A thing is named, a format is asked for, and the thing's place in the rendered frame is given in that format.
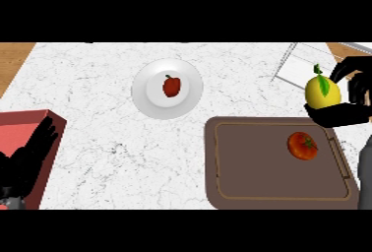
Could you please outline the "yellow lemon with green leaf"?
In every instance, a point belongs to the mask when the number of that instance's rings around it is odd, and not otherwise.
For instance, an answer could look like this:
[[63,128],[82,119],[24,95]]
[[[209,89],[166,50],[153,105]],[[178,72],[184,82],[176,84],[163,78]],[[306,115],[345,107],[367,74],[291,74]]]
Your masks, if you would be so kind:
[[342,102],[337,83],[324,75],[321,65],[315,65],[315,77],[306,85],[306,102],[314,109],[321,109]]

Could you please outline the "white plate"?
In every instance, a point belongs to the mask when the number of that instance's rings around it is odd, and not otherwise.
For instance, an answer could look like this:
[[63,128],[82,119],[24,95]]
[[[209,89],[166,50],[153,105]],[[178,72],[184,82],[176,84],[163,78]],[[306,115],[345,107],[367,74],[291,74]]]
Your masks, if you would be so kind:
[[160,59],[141,69],[132,95],[139,111],[166,120],[195,108],[203,91],[201,74],[192,64],[181,59]]

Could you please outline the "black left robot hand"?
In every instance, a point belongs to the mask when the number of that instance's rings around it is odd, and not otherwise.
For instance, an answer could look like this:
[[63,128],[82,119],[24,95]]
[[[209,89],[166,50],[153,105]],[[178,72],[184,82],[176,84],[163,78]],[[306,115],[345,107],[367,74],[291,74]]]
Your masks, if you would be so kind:
[[57,137],[52,118],[48,116],[27,145],[11,157],[0,152],[0,199],[26,198],[32,194]]

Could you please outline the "brown tray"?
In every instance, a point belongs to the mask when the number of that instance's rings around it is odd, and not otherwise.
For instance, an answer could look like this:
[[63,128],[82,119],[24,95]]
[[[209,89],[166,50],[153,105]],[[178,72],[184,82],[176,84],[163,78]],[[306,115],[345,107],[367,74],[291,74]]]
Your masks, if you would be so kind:
[[[290,136],[318,144],[311,160]],[[309,117],[215,117],[206,124],[206,186],[219,209],[355,210],[359,189],[333,129]]]

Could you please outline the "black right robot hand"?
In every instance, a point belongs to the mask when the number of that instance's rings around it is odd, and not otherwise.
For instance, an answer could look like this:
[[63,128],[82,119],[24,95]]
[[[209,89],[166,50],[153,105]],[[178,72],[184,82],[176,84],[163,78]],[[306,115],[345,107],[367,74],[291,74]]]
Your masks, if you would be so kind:
[[372,117],[372,56],[347,56],[336,65],[330,79],[337,83],[353,72],[347,83],[349,103],[325,108],[305,105],[312,119],[325,128],[368,123]]

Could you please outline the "red tomato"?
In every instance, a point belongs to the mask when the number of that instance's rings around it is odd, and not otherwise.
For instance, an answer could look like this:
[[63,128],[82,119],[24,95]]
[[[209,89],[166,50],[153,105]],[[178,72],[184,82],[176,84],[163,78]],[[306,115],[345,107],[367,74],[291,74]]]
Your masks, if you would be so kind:
[[318,143],[306,132],[296,132],[290,136],[288,150],[291,155],[302,160],[312,160],[318,156]]

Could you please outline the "red box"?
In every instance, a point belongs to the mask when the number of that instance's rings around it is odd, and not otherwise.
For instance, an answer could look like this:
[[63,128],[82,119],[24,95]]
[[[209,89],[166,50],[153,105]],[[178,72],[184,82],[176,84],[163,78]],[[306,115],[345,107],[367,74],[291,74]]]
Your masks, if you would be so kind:
[[46,117],[52,118],[58,138],[46,156],[35,190],[26,198],[26,208],[29,210],[40,208],[67,120],[49,109],[0,112],[0,151],[8,157],[20,147],[27,145],[37,126]]

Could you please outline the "red bell pepper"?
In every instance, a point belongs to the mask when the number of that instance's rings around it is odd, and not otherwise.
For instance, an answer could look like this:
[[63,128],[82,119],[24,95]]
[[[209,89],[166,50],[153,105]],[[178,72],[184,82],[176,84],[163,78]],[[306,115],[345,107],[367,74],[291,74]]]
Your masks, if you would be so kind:
[[166,81],[163,84],[163,91],[167,97],[175,97],[181,92],[181,79],[173,78],[170,75],[166,76]]

